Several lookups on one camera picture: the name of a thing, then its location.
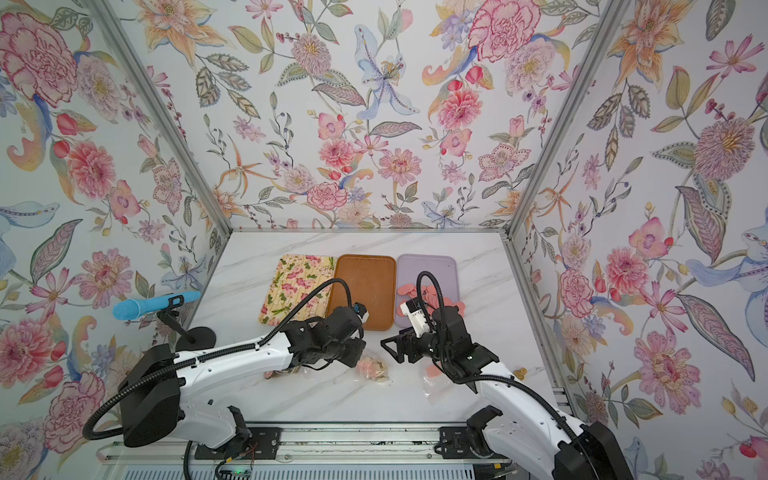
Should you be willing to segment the bag of pink cookies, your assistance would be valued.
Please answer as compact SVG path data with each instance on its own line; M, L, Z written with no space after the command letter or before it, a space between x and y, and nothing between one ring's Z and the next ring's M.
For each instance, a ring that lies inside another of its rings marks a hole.
M419 378L423 396L431 406L447 406L464 399L460 386L453 383L431 361L424 360L419 364Z

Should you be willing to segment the bag of cream cookies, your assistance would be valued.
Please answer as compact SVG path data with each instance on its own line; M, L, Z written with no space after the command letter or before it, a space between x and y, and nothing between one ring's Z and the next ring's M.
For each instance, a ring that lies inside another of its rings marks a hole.
M386 383L390 380L387 364L368 351L363 352L355 370L358 377L365 381Z

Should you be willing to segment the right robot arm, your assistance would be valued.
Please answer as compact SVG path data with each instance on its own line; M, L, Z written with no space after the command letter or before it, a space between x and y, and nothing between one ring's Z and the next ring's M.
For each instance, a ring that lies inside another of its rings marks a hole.
M504 457L536 479L630 479L612 431L586 424L518 380L500 358L472 340L457 307L427 313L415 300L401 305L411 325L381 345L403 364L428 358L452 383L485 401L458 433L445 435L443 456Z

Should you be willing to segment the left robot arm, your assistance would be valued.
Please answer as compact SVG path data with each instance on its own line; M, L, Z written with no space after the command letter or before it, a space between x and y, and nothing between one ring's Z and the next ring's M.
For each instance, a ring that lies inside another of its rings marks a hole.
M143 447L166 437L192 441L225 456L248 450L253 436L237 392L265 373L296 367L356 366L365 348L364 305L337 307L325 318L290 322L272 338L211 352L168 350L141 360L119 403L123 443Z

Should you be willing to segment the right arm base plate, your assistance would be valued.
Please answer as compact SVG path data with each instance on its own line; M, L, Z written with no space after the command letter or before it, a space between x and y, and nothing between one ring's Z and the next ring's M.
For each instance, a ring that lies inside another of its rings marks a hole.
M485 406L474 413L463 426L443 426L434 453L448 460L504 460L510 458L493 451L484 432L488 424L502 415L494 406Z

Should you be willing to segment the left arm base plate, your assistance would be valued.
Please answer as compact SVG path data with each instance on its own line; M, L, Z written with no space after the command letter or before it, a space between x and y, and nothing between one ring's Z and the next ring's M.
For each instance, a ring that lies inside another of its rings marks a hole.
M232 440L216 449L198 446L195 460L275 460L280 446L283 429L280 427L250 427L245 436L236 435Z

